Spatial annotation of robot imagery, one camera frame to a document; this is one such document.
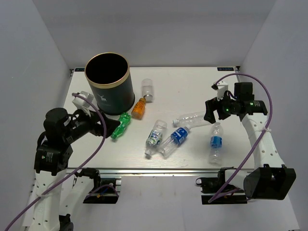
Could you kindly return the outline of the green Sprite plastic bottle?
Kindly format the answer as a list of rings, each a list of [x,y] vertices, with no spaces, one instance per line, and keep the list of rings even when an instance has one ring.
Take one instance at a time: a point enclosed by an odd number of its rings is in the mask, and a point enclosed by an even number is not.
[[[111,135],[112,140],[117,140],[120,136],[124,134],[128,125],[131,122],[131,115],[129,115],[128,113],[122,113],[118,121],[120,122],[120,125],[112,133]]]

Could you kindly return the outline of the clear bottle green-blue label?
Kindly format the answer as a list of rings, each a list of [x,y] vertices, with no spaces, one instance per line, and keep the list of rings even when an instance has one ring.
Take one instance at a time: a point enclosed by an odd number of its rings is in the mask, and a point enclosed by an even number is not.
[[[163,135],[167,129],[167,123],[163,120],[157,120],[145,142],[144,154],[147,159],[150,159],[156,152],[157,147],[163,139]]]

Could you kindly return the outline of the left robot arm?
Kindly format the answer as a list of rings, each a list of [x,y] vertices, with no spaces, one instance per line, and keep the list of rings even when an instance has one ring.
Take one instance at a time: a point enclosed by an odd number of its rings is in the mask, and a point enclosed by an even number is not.
[[[54,108],[45,115],[45,131],[38,139],[34,170],[36,172],[35,194],[31,231],[72,231],[77,208],[90,192],[102,186],[99,171],[85,168],[74,173],[77,181],[69,196],[61,199],[62,183],[69,158],[73,153],[72,143],[91,133],[108,138],[120,122],[109,119],[102,111],[90,114],[78,109],[69,114],[64,108]]]

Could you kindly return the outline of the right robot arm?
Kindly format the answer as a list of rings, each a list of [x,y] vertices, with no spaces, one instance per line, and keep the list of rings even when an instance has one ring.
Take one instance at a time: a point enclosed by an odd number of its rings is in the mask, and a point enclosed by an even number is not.
[[[249,173],[239,167],[221,168],[218,191],[211,201],[233,187],[243,190],[248,199],[283,200],[296,179],[296,173],[293,168],[287,168],[279,156],[271,131],[266,127],[270,116],[264,102],[255,100],[253,84],[235,83],[233,93],[224,81],[212,88],[217,91],[217,96],[205,103],[205,121],[216,124],[214,112],[220,120],[238,116],[251,144],[254,170]]]

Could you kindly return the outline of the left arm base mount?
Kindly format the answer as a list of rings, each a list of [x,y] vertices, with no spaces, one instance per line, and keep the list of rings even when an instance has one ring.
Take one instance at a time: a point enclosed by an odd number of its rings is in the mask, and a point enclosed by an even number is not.
[[[84,204],[116,204],[119,198],[119,190],[116,189],[116,178],[102,178],[99,170],[94,168],[85,168],[75,173],[77,181],[82,177],[87,177],[93,182],[93,188],[85,196]]]

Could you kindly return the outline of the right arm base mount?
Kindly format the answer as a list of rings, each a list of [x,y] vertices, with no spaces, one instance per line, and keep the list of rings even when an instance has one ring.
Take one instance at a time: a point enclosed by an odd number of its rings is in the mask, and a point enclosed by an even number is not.
[[[216,177],[200,177],[195,181],[196,186],[201,188],[201,200],[203,205],[240,205],[247,204],[249,199],[244,191],[236,186],[228,184],[220,193],[219,197],[209,203],[210,198],[225,183],[225,171],[235,170],[233,167],[221,168]]]

